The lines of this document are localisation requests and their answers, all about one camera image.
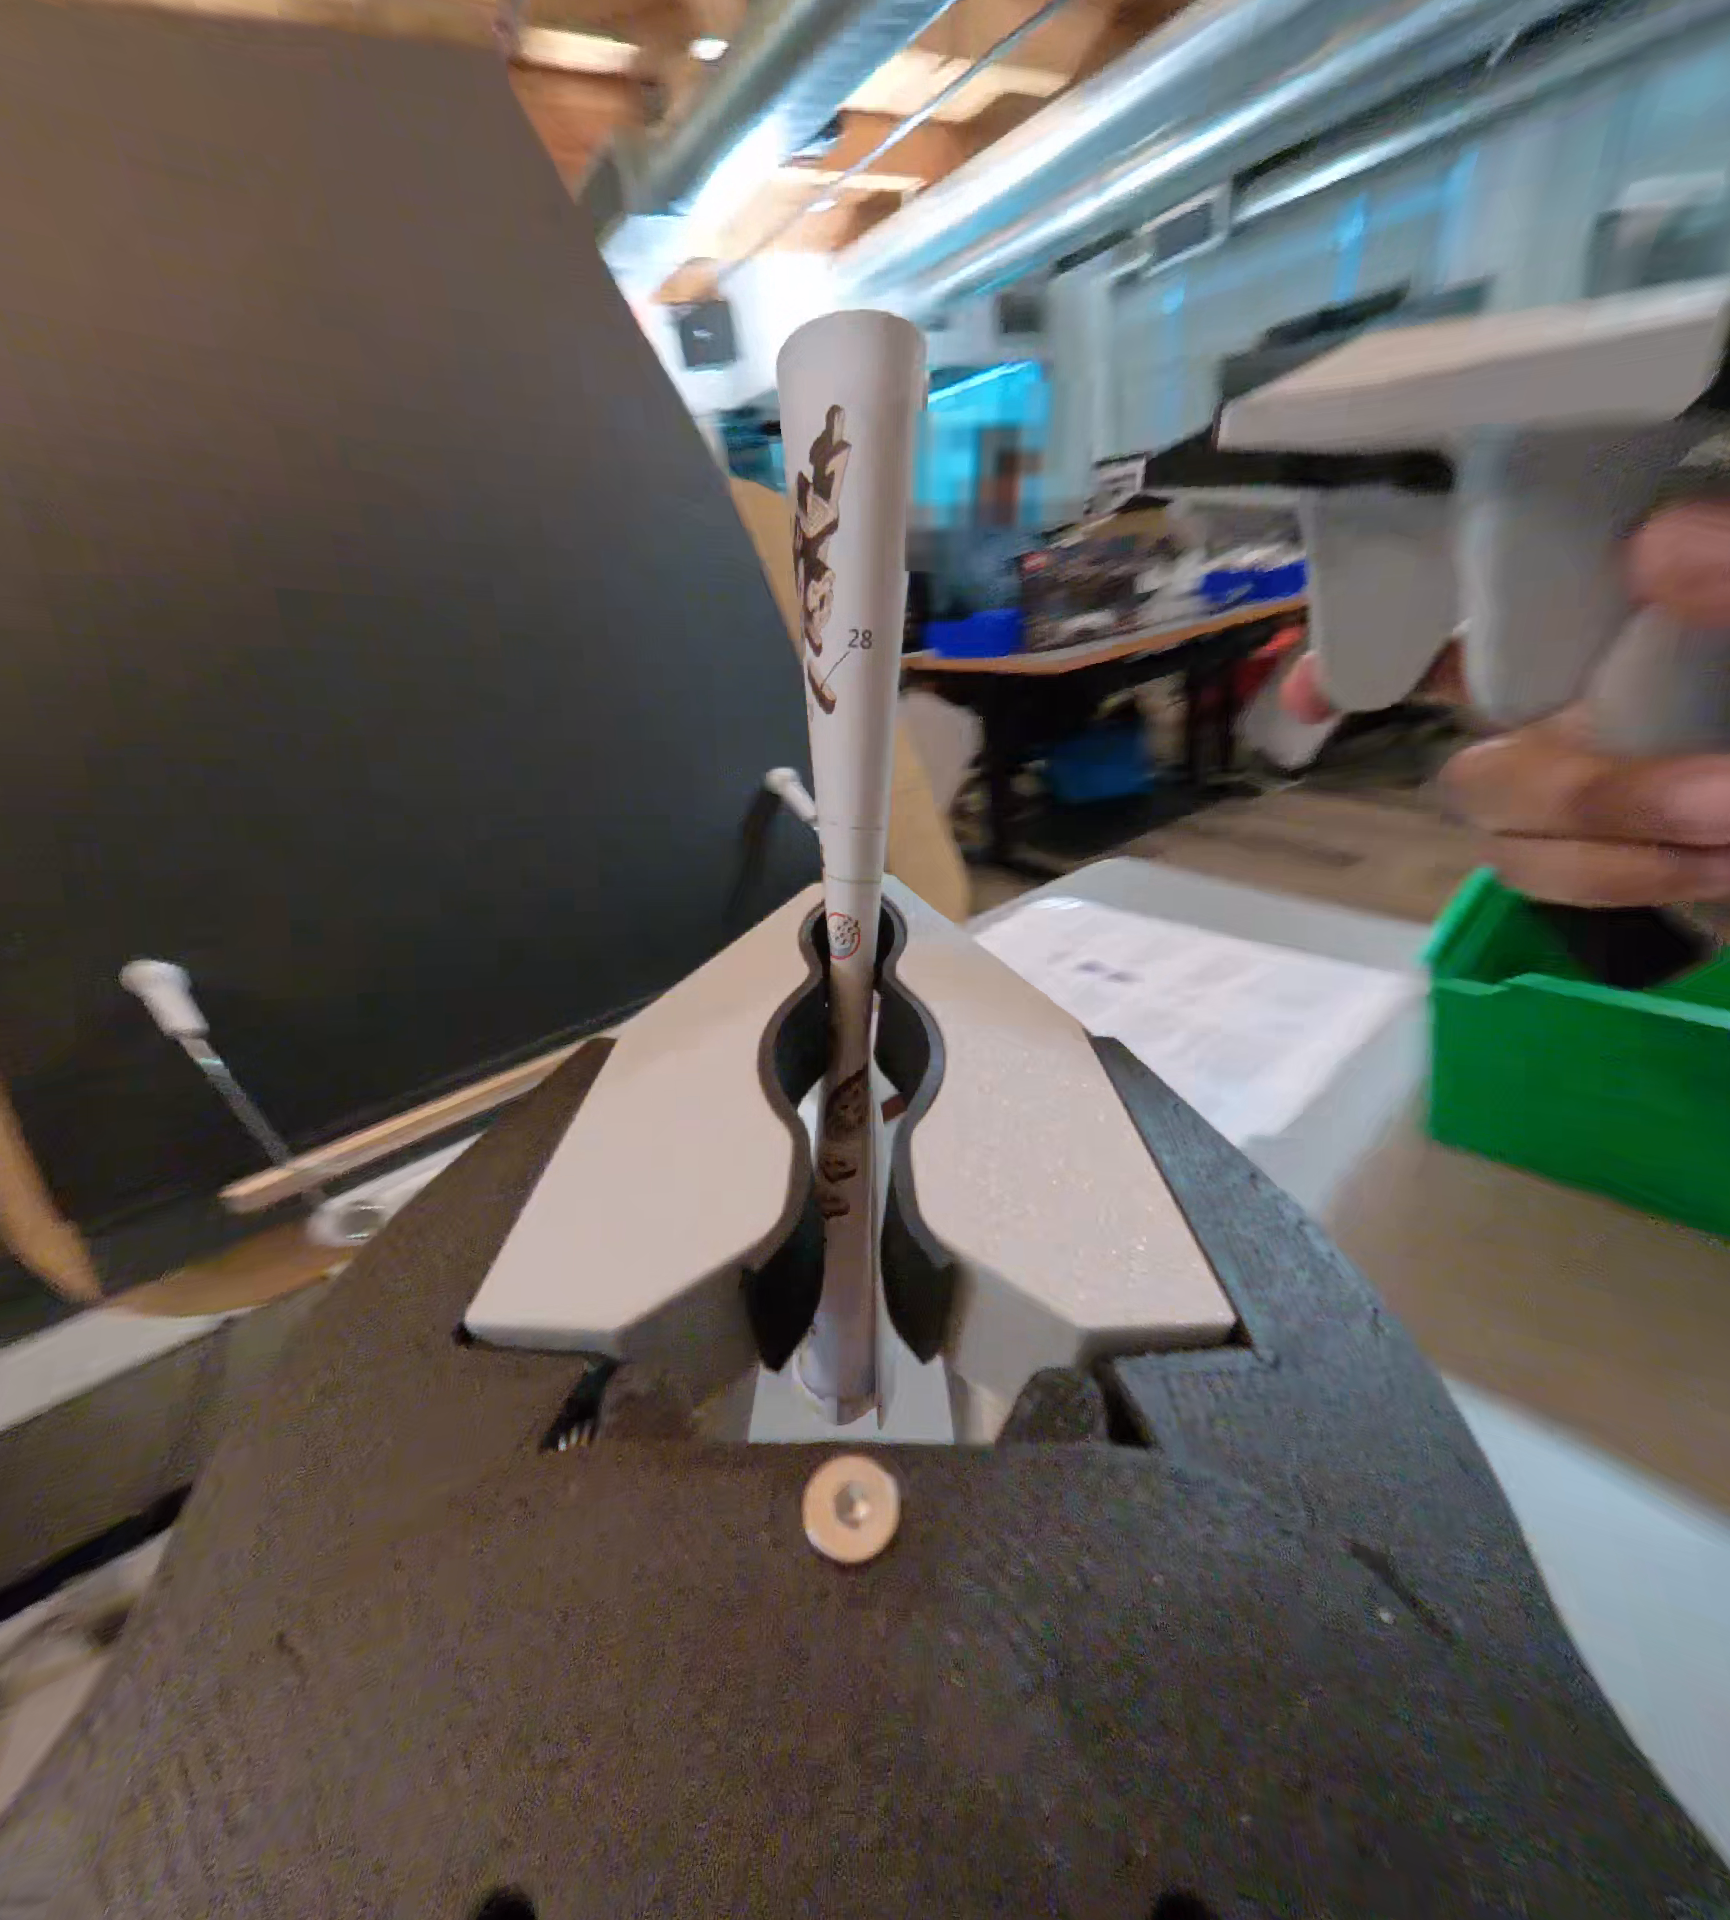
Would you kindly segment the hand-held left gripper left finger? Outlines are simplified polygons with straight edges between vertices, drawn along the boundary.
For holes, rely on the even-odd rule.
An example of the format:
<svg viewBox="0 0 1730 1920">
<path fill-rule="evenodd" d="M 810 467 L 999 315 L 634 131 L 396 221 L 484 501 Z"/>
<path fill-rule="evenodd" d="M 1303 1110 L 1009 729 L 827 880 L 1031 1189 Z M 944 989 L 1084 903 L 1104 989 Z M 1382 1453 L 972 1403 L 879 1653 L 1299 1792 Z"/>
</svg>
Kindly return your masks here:
<svg viewBox="0 0 1730 1920">
<path fill-rule="evenodd" d="M 822 887 L 634 1014 L 546 1156 L 463 1315 L 471 1342 L 651 1371 L 742 1371 L 742 1273 L 797 1224 L 810 1175 L 759 1042 L 813 984 L 801 932 Z"/>
</svg>

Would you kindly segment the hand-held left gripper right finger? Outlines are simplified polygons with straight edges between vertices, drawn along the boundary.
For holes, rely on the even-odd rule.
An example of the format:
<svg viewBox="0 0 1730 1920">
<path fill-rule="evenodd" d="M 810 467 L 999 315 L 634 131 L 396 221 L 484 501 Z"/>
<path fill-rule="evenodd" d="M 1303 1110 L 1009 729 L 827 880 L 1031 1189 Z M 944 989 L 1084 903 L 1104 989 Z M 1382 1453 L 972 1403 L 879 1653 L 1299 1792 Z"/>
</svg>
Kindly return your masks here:
<svg viewBox="0 0 1730 1920">
<path fill-rule="evenodd" d="M 950 1395 L 1237 1334 L 1089 1031 L 901 880 L 882 892 L 876 1070 L 901 1102 L 884 1305 Z"/>
</svg>

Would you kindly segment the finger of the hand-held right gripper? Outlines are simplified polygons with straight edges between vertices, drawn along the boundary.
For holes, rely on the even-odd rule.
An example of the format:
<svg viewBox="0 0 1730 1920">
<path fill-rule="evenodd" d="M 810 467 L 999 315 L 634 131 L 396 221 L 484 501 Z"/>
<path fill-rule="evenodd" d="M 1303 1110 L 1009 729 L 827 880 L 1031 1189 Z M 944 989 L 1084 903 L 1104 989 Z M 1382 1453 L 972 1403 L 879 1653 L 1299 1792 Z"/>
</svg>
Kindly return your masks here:
<svg viewBox="0 0 1730 1920">
<path fill-rule="evenodd" d="M 1294 486 L 1309 459 L 1439 457 L 1490 427 L 1653 427 L 1704 392 L 1728 340 L 1730 279 L 1363 326 L 1270 354 L 1148 485 Z"/>
</svg>

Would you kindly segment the instruction booklet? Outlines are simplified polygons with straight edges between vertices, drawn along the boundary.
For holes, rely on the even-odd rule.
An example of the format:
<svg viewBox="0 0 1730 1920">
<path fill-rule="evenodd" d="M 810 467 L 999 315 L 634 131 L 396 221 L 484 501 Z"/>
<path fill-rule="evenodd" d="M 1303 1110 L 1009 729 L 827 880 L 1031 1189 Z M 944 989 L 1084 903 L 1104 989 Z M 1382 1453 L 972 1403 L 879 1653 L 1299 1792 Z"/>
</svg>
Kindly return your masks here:
<svg viewBox="0 0 1730 1920">
<path fill-rule="evenodd" d="M 829 1004 L 813 1133 L 824 1269 L 792 1368 L 822 1417 L 851 1426 L 882 1406 L 876 955 L 923 349 L 890 311 L 829 311 L 788 335 L 774 372 Z"/>
</svg>

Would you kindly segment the grey desk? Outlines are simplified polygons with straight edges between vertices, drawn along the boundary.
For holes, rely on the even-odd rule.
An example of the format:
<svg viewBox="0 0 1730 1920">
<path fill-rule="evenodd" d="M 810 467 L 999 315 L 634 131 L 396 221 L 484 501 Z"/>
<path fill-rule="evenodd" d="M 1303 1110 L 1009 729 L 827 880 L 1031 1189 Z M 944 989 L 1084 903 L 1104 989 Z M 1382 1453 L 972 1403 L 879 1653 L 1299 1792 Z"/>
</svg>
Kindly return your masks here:
<svg viewBox="0 0 1730 1920">
<path fill-rule="evenodd" d="M 0 1815 L 0 1917 L 1730 1917 L 1730 1519 L 1448 1388 L 1093 1037 L 1211 1350 L 727 1435 L 463 1325 L 578 1044 L 288 1342 Z"/>
</svg>

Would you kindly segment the person's right hand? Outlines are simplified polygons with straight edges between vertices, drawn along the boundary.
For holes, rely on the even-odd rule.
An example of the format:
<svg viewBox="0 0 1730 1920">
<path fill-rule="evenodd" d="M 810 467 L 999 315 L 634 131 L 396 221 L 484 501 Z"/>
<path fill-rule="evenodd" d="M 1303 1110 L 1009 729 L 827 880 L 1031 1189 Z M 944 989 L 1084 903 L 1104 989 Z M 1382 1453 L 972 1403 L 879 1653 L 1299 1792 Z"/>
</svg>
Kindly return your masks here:
<svg viewBox="0 0 1730 1920">
<path fill-rule="evenodd" d="M 1653 514 L 1623 545 L 1646 612 L 1730 629 L 1730 501 Z M 1621 756 L 1575 704 L 1451 754 L 1443 804 L 1527 899 L 1730 911 L 1730 754 Z"/>
</svg>

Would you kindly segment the printed paper sheets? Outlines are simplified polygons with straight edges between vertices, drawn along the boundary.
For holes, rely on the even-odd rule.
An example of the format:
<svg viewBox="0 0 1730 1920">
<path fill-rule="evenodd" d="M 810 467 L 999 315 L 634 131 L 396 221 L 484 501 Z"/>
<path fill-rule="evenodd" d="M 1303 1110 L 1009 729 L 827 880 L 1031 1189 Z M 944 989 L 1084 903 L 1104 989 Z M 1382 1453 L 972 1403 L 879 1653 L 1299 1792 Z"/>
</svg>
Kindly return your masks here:
<svg viewBox="0 0 1730 1920">
<path fill-rule="evenodd" d="M 1406 971 L 1077 897 L 1028 899 L 976 943 L 1237 1145 L 1283 1135 L 1422 996 Z"/>
</svg>

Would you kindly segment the background wooden table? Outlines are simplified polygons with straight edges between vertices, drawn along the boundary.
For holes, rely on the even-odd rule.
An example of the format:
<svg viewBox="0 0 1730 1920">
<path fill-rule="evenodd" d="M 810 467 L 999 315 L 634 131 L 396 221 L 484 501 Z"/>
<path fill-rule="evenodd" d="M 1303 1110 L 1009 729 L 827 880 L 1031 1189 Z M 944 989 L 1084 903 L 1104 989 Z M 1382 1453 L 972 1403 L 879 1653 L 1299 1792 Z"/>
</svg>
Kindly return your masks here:
<svg viewBox="0 0 1730 1920">
<path fill-rule="evenodd" d="M 1132 839 L 1215 802 L 1258 797 L 1258 780 L 1237 762 L 1241 675 L 1279 632 L 1299 632 L 1305 612 L 1305 596 L 1297 594 L 1064 648 L 1004 657 L 950 657 L 935 648 L 906 655 L 901 667 L 908 687 L 935 692 L 977 719 L 972 778 L 980 793 L 984 836 L 972 859 L 1016 877 L 1047 880 L 1084 857 L 1099 857 L 1112 839 L 1076 825 L 1055 828 L 1051 854 L 1033 849 L 1025 828 L 1035 810 L 1021 804 L 1017 774 L 1109 700 L 1148 683 L 1181 691 L 1184 732 L 1174 759 L 1159 766 L 1155 789 L 1138 799 L 1121 831 Z"/>
</svg>

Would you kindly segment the green plastic bin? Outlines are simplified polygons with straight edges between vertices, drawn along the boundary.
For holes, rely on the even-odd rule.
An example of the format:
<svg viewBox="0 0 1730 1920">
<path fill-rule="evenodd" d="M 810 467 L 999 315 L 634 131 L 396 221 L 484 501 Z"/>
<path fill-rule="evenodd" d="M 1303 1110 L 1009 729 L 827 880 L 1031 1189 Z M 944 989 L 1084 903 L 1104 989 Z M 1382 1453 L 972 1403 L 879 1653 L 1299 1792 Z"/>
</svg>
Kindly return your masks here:
<svg viewBox="0 0 1730 1920">
<path fill-rule="evenodd" d="M 1431 1137 L 1730 1238 L 1730 952 L 1615 989 L 1479 869 L 1422 959 Z"/>
</svg>

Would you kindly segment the silver ventilation duct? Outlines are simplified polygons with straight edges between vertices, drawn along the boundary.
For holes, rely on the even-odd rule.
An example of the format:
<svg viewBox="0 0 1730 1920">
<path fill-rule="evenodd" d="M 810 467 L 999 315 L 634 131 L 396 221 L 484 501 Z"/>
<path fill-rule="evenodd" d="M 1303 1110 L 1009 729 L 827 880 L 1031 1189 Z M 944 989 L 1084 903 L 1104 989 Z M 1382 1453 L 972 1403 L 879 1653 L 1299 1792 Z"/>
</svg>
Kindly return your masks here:
<svg viewBox="0 0 1730 1920">
<path fill-rule="evenodd" d="M 723 73 L 651 142 L 622 135 L 581 203 L 625 287 L 647 296 L 702 253 L 701 209 L 759 181 L 838 112 L 841 61 L 876 78 L 941 3 L 759 3 Z M 1730 25 L 1730 3 L 1184 3 L 921 184 L 827 265 L 836 299 L 950 307 L 1076 253 L 1197 191 L 1299 153 L 1426 94 L 1505 107 L 1642 45 Z"/>
</svg>

